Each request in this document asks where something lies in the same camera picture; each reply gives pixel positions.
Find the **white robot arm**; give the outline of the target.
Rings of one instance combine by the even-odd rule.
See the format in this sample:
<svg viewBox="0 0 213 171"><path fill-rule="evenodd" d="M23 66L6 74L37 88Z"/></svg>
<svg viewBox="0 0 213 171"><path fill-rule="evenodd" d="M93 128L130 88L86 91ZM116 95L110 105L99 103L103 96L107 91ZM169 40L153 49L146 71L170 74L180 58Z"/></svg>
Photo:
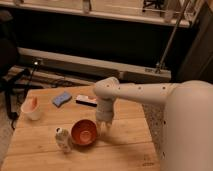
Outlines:
<svg viewBox="0 0 213 171"><path fill-rule="evenodd" d="M161 171L213 171L213 84L122 84L109 77L95 83L94 93L98 121L113 120L118 98L164 108Z"/></svg>

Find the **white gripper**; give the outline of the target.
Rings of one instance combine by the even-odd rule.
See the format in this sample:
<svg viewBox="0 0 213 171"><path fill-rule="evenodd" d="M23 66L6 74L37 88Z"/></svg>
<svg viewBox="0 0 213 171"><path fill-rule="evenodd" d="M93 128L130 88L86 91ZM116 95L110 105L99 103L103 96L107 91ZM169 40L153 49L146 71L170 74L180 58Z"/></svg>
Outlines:
<svg viewBox="0 0 213 171"><path fill-rule="evenodd" d="M101 134L102 122L105 122L107 131L110 131L114 118L114 101L110 99L97 100L96 108L96 127L98 134Z"/></svg>

